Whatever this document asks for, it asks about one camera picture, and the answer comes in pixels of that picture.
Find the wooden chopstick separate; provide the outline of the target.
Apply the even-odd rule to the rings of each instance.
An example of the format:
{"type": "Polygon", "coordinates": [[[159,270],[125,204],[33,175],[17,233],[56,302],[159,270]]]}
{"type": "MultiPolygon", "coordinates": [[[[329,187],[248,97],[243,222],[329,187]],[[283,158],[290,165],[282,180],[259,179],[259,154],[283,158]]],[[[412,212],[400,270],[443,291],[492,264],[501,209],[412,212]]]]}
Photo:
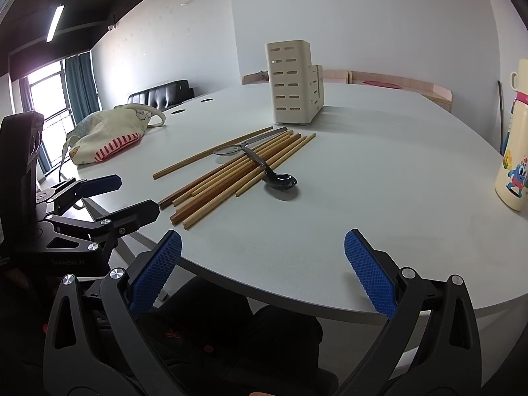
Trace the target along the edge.
{"type": "Polygon", "coordinates": [[[154,174],[152,174],[152,178],[154,180],[158,180],[160,179],[161,177],[164,177],[166,176],[167,174],[171,174],[172,172],[176,171],[176,170],[179,170],[183,167],[185,167],[186,165],[190,165],[194,162],[197,162],[199,161],[200,159],[203,159],[204,157],[207,157],[209,155],[212,155],[213,152],[217,149],[222,149],[224,147],[227,147],[227,146],[233,146],[235,145],[236,143],[240,142],[240,141],[243,141],[243,140],[248,140],[248,139],[251,139],[259,134],[263,134],[264,132],[267,132],[267,131],[270,131],[272,129],[272,126],[269,126],[269,127],[265,127],[265,128],[261,128],[257,131],[251,131],[249,133],[246,133],[244,134],[243,136],[240,136],[240,137],[236,137],[234,139],[231,139],[229,141],[226,141],[226,142],[223,142],[223,143],[220,143],[220,144],[217,144],[216,146],[213,146],[212,148],[207,148],[203,151],[200,151],[199,153],[195,154],[195,155],[191,155],[175,164],[172,164],[170,165],[169,167],[166,167],[154,174]]]}

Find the teal curtain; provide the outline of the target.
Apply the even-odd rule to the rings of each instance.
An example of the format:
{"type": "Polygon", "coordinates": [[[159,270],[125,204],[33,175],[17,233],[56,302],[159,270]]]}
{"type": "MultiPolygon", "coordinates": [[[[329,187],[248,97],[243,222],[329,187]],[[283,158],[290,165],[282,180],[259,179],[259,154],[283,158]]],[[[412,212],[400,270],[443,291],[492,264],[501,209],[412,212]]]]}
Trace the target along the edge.
{"type": "Polygon", "coordinates": [[[65,81],[75,124],[100,110],[90,52],[65,60],[65,81]]]}

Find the cream cartoon thermos bottle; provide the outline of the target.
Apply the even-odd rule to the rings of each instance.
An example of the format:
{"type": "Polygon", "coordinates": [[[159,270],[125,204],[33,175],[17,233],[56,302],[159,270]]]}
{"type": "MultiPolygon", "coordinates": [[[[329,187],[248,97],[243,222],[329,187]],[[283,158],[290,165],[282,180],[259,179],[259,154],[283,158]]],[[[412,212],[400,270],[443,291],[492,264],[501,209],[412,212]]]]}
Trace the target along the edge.
{"type": "Polygon", "coordinates": [[[511,73],[511,87],[516,93],[508,134],[503,146],[502,164],[494,189],[499,198],[511,209],[521,212],[527,204],[527,59],[518,63],[517,72],[511,73]]]}

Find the dark wooden chopstick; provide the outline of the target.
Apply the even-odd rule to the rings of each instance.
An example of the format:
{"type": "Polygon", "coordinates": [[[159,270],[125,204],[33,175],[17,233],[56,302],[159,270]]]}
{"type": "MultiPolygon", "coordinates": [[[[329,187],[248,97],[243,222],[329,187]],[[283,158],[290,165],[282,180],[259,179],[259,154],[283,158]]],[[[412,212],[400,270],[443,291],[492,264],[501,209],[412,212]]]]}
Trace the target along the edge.
{"type": "Polygon", "coordinates": [[[173,194],[158,202],[160,209],[164,210],[169,206],[177,206],[182,202],[185,202],[187,198],[190,198],[202,192],[204,189],[208,188],[214,181],[227,175],[234,168],[241,166],[245,161],[247,161],[247,158],[240,155],[239,157],[231,159],[225,164],[220,165],[215,170],[204,174],[199,179],[192,181],[188,185],[179,189],[177,192],[174,192],[173,194]]]}

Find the cream canvas tote bag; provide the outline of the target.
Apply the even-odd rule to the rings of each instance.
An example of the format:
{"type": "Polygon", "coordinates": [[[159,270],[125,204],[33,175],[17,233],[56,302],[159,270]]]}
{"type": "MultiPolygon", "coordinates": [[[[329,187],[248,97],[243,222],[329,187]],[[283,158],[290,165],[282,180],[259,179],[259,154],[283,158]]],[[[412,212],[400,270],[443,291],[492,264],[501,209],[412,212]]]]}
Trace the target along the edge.
{"type": "Polygon", "coordinates": [[[102,163],[141,141],[148,129],[162,127],[165,122],[162,111],[142,104],[94,112],[66,135],[61,162],[69,156],[74,165],[102,163]]]}

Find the cream plastic utensil holder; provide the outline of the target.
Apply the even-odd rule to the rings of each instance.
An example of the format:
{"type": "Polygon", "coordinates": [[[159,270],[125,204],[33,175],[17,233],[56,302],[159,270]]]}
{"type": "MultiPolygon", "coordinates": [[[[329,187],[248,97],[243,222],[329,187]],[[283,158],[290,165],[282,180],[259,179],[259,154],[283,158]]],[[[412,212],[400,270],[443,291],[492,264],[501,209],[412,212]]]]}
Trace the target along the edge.
{"type": "Polygon", "coordinates": [[[305,40],[266,45],[274,120],[279,124],[310,124],[324,106],[322,66],[312,63],[305,40]]]}

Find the black leather sofa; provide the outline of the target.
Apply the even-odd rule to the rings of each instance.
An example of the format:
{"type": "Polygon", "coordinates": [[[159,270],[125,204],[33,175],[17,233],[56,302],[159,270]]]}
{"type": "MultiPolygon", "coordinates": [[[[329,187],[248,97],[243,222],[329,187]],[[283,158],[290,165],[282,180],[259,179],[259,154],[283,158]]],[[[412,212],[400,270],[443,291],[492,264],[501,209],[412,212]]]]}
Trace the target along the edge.
{"type": "Polygon", "coordinates": [[[188,80],[179,80],[132,93],[127,102],[152,106],[165,112],[167,109],[180,106],[183,102],[194,97],[194,89],[190,87],[188,80]]]}

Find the light wooden chopstick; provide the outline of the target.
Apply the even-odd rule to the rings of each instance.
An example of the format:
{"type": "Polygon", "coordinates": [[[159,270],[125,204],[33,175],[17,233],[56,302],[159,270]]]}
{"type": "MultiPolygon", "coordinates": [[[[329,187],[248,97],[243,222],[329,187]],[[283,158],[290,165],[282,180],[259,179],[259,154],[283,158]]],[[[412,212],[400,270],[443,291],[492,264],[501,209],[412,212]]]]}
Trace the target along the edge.
{"type": "MultiPolygon", "coordinates": [[[[289,157],[294,155],[299,149],[304,147],[308,142],[313,140],[316,137],[316,133],[313,132],[309,136],[303,136],[299,140],[297,140],[294,144],[288,146],[281,152],[274,155],[271,159],[271,164],[269,165],[272,170],[275,170],[279,165],[283,164],[285,160],[287,160],[289,157]]],[[[244,186],[241,186],[240,189],[238,189],[235,192],[235,195],[237,197],[240,197],[244,194],[248,189],[250,189],[252,186],[257,184],[258,182],[262,181],[264,179],[264,174],[259,174],[253,177],[250,181],[244,184],[244,186]]]]}

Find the metal spoon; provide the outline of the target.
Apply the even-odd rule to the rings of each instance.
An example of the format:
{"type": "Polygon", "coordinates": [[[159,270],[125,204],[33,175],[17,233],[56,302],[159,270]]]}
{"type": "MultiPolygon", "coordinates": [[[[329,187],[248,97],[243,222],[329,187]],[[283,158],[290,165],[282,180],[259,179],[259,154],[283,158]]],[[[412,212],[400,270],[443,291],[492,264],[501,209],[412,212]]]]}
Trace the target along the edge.
{"type": "Polygon", "coordinates": [[[235,154],[241,152],[243,147],[250,146],[251,144],[254,144],[254,143],[262,142],[263,140],[273,139],[273,138],[277,137],[279,134],[282,134],[284,132],[287,132],[287,127],[281,127],[281,128],[277,128],[277,129],[272,130],[272,131],[267,131],[267,132],[264,132],[264,133],[259,134],[257,136],[254,136],[252,138],[249,138],[247,140],[244,140],[244,141],[242,141],[240,143],[237,143],[237,144],[234,144],[234,145],[225,146],[225,147],[222,147],[222,148],[217,148],[217,149],[215,149],[213,151],[213,154],[214,155],[219,155],[219,156],[235,155],[235,154]]]}

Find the pink wooden cabinet right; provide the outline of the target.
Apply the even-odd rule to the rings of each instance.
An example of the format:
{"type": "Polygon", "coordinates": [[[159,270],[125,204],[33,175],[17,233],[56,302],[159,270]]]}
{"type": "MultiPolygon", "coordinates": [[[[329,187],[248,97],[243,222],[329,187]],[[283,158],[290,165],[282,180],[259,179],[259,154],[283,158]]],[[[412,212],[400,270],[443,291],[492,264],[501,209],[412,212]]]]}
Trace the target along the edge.
{"type": "Polygon", "coordinates": [[[452,111],[452,91],[431,82],[418,81],[415,79],[381,73],[365,73],[328,69],[323,70],[323,79],[325,82],[406,90],[426,97],[429,101],[435,103],[448,112],[452,111]]]}

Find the window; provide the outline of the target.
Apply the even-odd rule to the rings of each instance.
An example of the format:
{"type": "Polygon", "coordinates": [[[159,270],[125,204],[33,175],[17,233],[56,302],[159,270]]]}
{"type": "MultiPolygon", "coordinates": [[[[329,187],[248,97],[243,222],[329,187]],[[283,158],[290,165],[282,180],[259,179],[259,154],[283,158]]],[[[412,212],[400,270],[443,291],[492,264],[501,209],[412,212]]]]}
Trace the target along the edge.
{"type": "Polygon", "coordinates": [[[33,109],[44,116],[40,161],[45,174],[60,164],[66,134],[74,128],[64,68],[65,60],[61,60],[27,76],[33,109]]]}

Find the black ceramic spoon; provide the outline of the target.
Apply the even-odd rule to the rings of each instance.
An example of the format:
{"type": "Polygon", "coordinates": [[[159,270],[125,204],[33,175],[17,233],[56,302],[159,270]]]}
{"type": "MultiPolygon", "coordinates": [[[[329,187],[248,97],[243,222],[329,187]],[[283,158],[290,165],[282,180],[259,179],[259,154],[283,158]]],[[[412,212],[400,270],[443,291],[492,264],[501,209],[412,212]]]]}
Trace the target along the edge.
{"type": "Polygon", "coordinates": [[[275,173],[266,163],[266,161],[250,148],[247,148],[246,146],[236,146],[236,148],[238,151],[244,152],[247,157],[252,159],[264,170],[263,180],[270,188],[277,190],[288,190],[293,189],[297,184],[297,180],[293,175],[275,173]]]}

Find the ceiling strip light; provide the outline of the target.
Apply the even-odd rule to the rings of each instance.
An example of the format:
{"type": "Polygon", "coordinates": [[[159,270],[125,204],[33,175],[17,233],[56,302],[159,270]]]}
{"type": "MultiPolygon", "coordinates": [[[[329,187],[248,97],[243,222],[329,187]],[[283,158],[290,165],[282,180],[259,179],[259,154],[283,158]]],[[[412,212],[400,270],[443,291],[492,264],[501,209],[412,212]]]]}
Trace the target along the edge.
{"type": "Polygon", "coordinates": [[[53,14],[53,17],[52,17],[52,20],[51,20],[51,23],[48,29],[48,35],[46,37],[47,43],[50,43],[54,39],[54,35],[56,33],[58,23],[61,20],[63,11],[64,11],[64,5],[58,5],[56,9],[54,10],[54,14],[53,14]]]}

